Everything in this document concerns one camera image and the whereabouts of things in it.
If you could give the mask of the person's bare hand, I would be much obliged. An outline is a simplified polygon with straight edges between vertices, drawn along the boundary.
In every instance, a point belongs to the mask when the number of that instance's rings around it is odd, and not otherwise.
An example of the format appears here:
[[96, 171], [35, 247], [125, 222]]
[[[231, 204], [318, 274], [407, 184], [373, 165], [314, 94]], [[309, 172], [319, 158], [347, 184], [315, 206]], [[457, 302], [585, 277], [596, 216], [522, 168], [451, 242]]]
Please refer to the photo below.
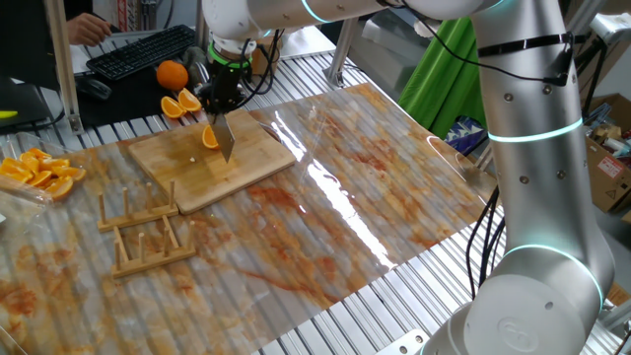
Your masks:
[[66, 22], [69, 42], [73, 45], [97, 46], [112, 35], [110, 23], [89, 13]]

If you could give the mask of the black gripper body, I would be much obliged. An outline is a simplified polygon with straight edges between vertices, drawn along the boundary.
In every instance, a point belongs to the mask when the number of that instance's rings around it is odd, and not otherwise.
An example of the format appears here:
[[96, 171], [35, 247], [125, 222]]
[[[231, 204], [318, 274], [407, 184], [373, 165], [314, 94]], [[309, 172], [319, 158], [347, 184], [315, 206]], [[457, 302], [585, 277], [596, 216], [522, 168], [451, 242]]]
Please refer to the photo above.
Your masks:
[[246, 69], [213, 63], [207, 66], [210, 79], [204, 86], [206, 105], [237, 105], [245, 99], [245, 90], [241, 80]]

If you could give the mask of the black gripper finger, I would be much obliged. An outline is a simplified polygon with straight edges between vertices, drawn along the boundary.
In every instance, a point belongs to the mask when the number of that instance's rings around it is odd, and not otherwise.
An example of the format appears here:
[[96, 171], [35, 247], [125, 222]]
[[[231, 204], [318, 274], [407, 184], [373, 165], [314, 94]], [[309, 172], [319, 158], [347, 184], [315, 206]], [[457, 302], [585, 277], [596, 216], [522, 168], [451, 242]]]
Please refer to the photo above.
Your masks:
[[234, 111], [243, 106], [245, 102], [245, 98], [243, 96], [222, 100], [220, 103], [220, 113], [228, 114], [231, 111]]
[[207, 114], [216, 115], [218, 113], [218, 104], [212, 91], [200, 91], [197, 98]]

